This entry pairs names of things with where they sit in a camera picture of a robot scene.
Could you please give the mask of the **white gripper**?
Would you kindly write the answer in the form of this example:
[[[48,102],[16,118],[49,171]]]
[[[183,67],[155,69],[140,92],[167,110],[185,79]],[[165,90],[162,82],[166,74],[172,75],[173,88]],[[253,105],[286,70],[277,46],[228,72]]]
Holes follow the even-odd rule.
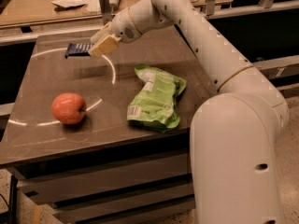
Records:
[[[88,53],[93,57],[101,57],[117,49],[120,41],[132,43],[142,36],[140,31],[141,10],[128,7],[111,21],[106,23],[90,41],[93,44]]]

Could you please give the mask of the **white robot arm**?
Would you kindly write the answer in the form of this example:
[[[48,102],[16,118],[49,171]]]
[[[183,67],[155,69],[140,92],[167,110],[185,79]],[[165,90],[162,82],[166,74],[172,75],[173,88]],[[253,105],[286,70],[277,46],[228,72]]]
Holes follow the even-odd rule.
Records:
[[[92,56],[175,24],[217,94],[195,112],[190,129],[193,192],[199,224],[283,224],[275,143],[289,112],[282,94],[190,0],[141,0],[105,16]]]

